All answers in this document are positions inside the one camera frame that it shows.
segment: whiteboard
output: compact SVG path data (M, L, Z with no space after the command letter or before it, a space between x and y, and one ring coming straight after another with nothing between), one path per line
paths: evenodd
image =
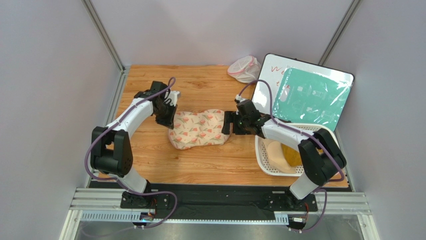
M277 91L281 84L281 80L283 79L284 72L288 68L297 68L307 72L320 74L331 80L345 80L349 82L350 85L352 85L354 81L354 76L347 72L338 71L331 68L318 66L315 64L269 53L265 56L263 60L259 79L265 80L269 84L272 91L273 100L277 95ZM253 101L256 108L263 114L271 114L269 98L270 96L268 87L263 82L259 82L256 85L256 88L254 89L253 97L251 100Z

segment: white wall panel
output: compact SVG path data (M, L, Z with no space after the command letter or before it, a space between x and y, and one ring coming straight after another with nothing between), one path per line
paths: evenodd
M425 239L426 1L363 1L326 63L355 75L337 126L381 239Z
M0 3L0 239L58 239L119 72L79 0Z
M317 63L351 0L93 0L125 65Z

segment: beige cloth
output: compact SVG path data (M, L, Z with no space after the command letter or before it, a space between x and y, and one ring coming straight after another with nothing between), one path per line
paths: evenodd
M218 109L203 112L181 111L174 115L174 129L168 130L171 144L181 150L195 146L222 145L229 135L222 134L225 113Z
M286 174L295 174L296 168L289 165L283 154L281 143L271 139L264 139L269 165Z

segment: teal plastic folder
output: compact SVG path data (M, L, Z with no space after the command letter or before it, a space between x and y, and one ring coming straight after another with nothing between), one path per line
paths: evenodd
M292 123L321 124L334 131L351 90L351 82L288 68L278 88L272 114Z

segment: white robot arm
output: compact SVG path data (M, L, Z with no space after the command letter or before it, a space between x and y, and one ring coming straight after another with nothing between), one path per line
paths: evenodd
M326 184L339 170L325 153L319 153L320 143L342 169L346 159L331 134L325 130L302 130L285 123L277 124L270 115L261 115L249 99L237 98L238 111L226 111L223 134L232 132L236 135L257 135L264 139L278 141L298 151L302 160L304 173L290 186L289 205L299 204L307 195Z
M90 165L101 173L117 178L129 190L144 193L147 180L132 167L133 154L130 138L136 129L149 116L155 115L155 121L173 129L173 120L177 108L179 91L168 91L152 97L164 90L166 84L154 81L151 88L140 91L134 96L130 106L106 127L96 127L92 132L92 141L108 129L108 133L97 142L91 151ZM107 145L114 143L113 150Z

